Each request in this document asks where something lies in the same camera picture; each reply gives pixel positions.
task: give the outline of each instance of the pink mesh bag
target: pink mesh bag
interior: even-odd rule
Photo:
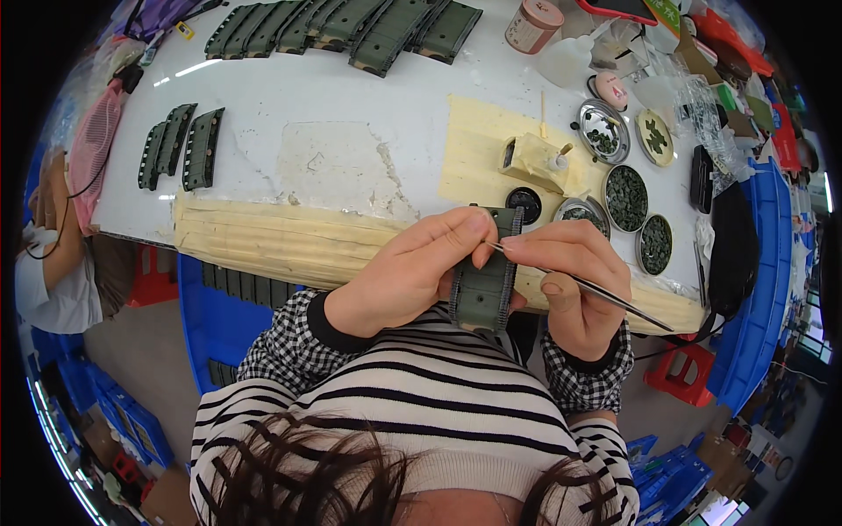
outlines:
[[[82,119],[82,125],[70,150],[67,167],[67,186],[73,198],[76,217],[82,234],[95,234],[91,230],[91,216],[102,191],[105,177],[105,161],[111,149],[111,141],[117,123],[120,122],[120,90],[123,81],[114,79]]]

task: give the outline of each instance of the brown cylindrical jar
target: brown cylindrical jar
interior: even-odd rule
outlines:
[[[534,55],[564,23],[564,15],[548,0],[523,0],[506,28],[506,41],[521,53]]]

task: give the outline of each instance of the checkered sleeve cuff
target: checkered sleeve cuff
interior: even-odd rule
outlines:
[[[237,380],[265,378],[296,397],[327,379],[365,349],[364,338],[342,334],[324,315],[327,292],[302,290],[274,312],[237,369]]]
[[[608,351],[596,362],[586,362],[552,341],[549,331],[541,339],[550,394],[563,415],[600,409],[621,409],[621,384],[634,367],[632,334],[623,320]]]

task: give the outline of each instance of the fingernail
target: fingernail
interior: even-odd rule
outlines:
[[[541,287],[541,292],[544,295],[554,296],[562,293],[562,288],[554,283],[544,283],[544,286]]]
[[[515,248],[520,247],[523,243],[524,240],[520,236],[509,236],[500,240],[500,244],[503,245],[503,248],[506,250],[515,250]]]
[[[485,212],[477,212],[468,220],[468,226],[474,232],[485,232],[488,230],[488,214]]]

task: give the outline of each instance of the paper label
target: paper label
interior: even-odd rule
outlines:
[[[543,34],[544,29],[533,25],[518,11],[506,29],[506,40],[516,50],[528,52]]]

